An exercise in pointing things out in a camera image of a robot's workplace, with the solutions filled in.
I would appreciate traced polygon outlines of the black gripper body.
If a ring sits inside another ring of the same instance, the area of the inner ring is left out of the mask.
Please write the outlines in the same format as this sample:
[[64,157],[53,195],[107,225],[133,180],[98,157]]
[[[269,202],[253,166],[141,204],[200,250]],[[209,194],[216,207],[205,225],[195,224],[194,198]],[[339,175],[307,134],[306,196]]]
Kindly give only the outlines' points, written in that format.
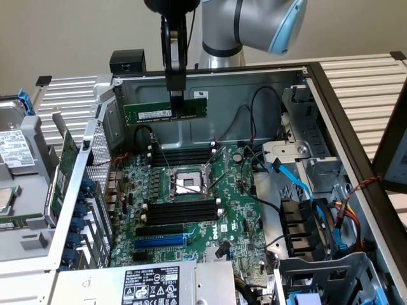
[[166,18],[185,16],[194,11],[200,0],[144,0],[144,4],[154,13]]

